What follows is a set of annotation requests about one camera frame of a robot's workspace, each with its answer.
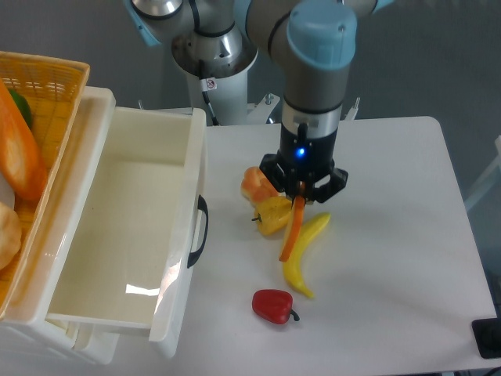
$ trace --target white sticker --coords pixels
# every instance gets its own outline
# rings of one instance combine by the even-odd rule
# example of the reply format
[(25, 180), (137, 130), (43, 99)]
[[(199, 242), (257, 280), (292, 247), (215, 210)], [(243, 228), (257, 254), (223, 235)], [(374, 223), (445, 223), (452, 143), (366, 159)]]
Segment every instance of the white sticker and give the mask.
[(200, 80), (200, 86), (203, 92), (208, 92), (210, 90), (215, 90), (218, 88), (218, 83), (214, 77), (204, 78)]

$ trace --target toy fruit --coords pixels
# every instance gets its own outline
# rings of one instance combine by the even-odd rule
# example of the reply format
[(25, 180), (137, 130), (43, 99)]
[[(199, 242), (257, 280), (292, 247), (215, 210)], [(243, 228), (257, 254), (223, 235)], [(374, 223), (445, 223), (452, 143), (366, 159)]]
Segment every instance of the toy fruit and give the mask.
[(37, 200), (47, 183), (40, 148), (0, 80), (0, 172), (21, 198)]
[(279, 196), (279, 193), (257, 166), (249, 167), (244, 172), (240, 191), (252, 205), (256, 205), (267, 198)]
[(14, 99), (14, 102), (16, 103), (16, 106), (23, 116), (23, 119), (26, 122), (27, 126), (31, 128), (31, 126), (33, 125), (33, 117), (31, 115), (31, 108), (28, 104), (28, 101), (14, 89), (9, 89), (9, 92), (10, 96)]
[(252, 298), (252, 309), (258, 316), (274, 324), (285, 324), (290, 315), (294, 321), (299, 321), (299, 316), (292, 310), (292, 295), (286, 291), (256, 291)]
[(299, 238), (289, 259), (282, 264), (283, 277), (296, 291), (301, 292), (308, 298), (314, 298), (313, 291), (308, 289), (301, 273), (301, 257), (311, 242), (327, 227), (330, 221), (330, 213), (319, 213), (301, 227)]
[(289, 217), (289, 222), (285, 229), (283, 237), (282, 251), (280, 252), (279, 260), (285, 262), (289, 259), (290, 253), (299, 238), (301, 224), (303, 223), (303, 214), (305, 213), (305, 198), (296, 196), (292, 205), (292, 215)]
[(0, 202), (0, 269), (5, 268), (21, 248), (21, 224), (17, 213)]
[(292, 208), (292, 201), (284, 196), (270, 197), (256, 204), (254, 218), (258, 230), (263, 235), (276, 233), (287, 225)]

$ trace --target yellow basket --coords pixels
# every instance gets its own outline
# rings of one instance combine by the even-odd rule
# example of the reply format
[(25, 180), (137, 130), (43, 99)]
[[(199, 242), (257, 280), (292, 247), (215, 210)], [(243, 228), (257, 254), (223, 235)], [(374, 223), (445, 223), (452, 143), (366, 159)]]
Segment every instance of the yellow basket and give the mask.
[(0, 270), (0, 319), (19, 282), (40, 226), (89, 71), (86, 63), (0, 51), (0, 79), (8, 89), (24, 96), (30, 105), (31, 130), (49, 173), (47, 187), (38, 202), (16, 197), (14, 210), (21, 221), (22, 245), (11, 263)]

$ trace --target gray wall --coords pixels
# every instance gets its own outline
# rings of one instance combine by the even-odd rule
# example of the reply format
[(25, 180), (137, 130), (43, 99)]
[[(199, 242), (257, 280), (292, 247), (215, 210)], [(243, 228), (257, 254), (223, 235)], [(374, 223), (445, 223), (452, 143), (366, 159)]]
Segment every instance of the gray wall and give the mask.
[[(497, 0), (397, 0), (361, 20), (345, 111), (361, 96), (359, 118), (438, 119), (465, 192), (501, 134), (500, 17)], [(120, 106), (189, 105), (169, 48), (145, 47), (121, 0), (3, 0), (0, 49), (85, 61), (89, 84), (113, 90)], [(280, 94), (283, 76), (261, 55), (249, 82), (257, 102)], [(501, 187), (470, 221), (485, 267), (501, 274)]]

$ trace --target drawer handle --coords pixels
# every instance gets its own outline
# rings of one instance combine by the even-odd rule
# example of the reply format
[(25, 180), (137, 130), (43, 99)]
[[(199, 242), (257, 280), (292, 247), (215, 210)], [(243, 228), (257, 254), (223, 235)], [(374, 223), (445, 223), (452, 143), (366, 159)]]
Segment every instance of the drawer handle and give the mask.
[(205, 231), (204, 231), (204, 239), (202, 240), (202, 244), (200, 248), (198, 248), (195, 252), (192, 252), (188, 256), (188, 269), (191, 268), (202, 255), (202, 251), (205, 247), (205, 241), (207, 240), (207, 231), (209, 230), (209, 210), (207, 208), (207, 202), (205, 202), (202, 196), (198, 197), (198, 210), (201, 210), (205, 214)]

